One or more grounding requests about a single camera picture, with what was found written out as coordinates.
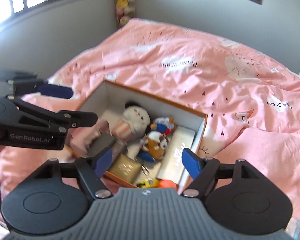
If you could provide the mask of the pink zip pouch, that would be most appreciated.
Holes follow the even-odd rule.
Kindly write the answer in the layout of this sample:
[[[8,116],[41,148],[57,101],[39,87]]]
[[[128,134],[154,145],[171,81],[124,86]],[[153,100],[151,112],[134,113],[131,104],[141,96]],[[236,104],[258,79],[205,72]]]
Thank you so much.
[[[109,122],[105,119],[98,119],[92,127],[73,129],[68,143],[72,149],[72,155],[75,158],[86,156],[90,145],[102,134],[110,134]]]

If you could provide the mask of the small black box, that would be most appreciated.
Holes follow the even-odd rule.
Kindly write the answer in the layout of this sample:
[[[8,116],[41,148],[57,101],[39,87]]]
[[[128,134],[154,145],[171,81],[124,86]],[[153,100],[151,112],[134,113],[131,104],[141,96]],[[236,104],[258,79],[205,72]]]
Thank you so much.
[[[115,141],[115,138],[111,135],[102,134],[91,142],[90,146],[88,147],[87,155],[89,157],[94,157],[103,152],[105,149],[111,148]]]

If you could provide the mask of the brown fox plush keychain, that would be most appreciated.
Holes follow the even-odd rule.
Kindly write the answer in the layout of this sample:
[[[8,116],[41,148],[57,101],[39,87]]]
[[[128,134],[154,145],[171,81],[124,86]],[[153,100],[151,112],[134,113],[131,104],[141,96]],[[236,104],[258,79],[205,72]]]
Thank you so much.
[[[137,157],[150,163],[162,161],[169,144],[168,136],[173,134],[176,127],[172,116],[154,119],[141,140]]]

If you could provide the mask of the gold box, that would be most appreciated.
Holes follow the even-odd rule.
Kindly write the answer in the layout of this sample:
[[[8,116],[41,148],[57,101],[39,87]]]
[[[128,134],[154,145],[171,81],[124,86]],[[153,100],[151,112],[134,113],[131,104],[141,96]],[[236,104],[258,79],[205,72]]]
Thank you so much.
[[[108,171],[128,183],[132,183],[140,174],[141,164],[124,154],[120,154]]]

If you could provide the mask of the orange cardboard box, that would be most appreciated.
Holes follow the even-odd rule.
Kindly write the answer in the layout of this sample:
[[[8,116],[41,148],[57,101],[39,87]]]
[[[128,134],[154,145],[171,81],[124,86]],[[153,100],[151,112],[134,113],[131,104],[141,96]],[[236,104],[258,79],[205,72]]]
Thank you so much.
[[[198,151],[206,114],[110,81],[102,82],[80,110],[95,112],[98,120],[91,128],[71,132],[69,146],[76,157],[92,155],[112,140],[109,179],[125,187],[149,180],[185,186],[189,173],[182,152],[186,148]]]

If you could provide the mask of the plush toy hanging organizer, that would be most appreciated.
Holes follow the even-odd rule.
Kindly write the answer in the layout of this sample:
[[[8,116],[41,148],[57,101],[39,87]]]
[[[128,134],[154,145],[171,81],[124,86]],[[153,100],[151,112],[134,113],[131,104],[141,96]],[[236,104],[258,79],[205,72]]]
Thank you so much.
[[[135,17],[135,0],[115,0],[115,16],[119,28]]]

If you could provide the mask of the white pink plush toy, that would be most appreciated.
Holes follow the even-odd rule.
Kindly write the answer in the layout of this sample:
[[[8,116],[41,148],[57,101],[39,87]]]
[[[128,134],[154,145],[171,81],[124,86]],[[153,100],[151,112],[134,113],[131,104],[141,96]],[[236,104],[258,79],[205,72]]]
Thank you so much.
[[[121,119],[111,129],[111,135],[125,142],[130,142],[143,137],[150,123],[151,119],[148,112],[136,102],[129,101],[125,104]]]

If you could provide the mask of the pink printed duvet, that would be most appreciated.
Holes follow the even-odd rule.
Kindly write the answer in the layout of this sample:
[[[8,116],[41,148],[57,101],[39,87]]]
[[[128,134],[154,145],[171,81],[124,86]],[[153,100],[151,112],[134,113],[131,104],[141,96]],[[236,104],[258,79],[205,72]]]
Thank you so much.
[[[50,78],[72,88],[70,99],[7,98],[81,111],[104,81],[206,114],[193,153],[220,161],[215,188],[187,198],[190,175],[175,191],[125,187],[105,172],[101,181],[113,196],[91,199],[77,181],[68,145],[77,128],[69,128],[61,150],[2,150],[2,181],[8,163],[23,175],[1,203],[7,239],[300,239],[298,75],[244,45],[134,18]]]

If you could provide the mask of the white glasses case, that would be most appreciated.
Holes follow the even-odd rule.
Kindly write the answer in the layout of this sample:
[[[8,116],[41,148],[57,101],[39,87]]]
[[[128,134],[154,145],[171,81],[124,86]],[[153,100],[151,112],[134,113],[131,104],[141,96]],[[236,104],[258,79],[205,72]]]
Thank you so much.
[[[196,132],[178,126],[169,140],[169,145],[165,156],[161,161],[161,167],[157,174],[159,180],[171,180],[175,184],[179,184],[184,172],[182,164],[182,151],[184,148],[192,146]]]

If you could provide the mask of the orange crochet carrot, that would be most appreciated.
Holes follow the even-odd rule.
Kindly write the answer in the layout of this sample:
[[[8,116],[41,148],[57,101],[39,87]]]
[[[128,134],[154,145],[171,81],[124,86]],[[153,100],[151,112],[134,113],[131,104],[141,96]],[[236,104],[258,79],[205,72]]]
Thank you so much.
[[[177,185],[172,180],[163,179],[158,182],[158,188],[173,188],[177,191]]]

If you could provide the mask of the yellow tape measure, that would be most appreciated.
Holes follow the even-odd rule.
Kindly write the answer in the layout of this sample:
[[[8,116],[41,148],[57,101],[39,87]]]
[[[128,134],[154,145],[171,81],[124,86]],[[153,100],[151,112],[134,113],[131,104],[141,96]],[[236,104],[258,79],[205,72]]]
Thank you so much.
[[[155,178],[147,178],[147,179],[144,179],[144,180],[138,182],[136,184],[136,186],[138,188],[143,188],[143,189],[156,188],[156,187],[158,187],[159,182],[160,181]]]

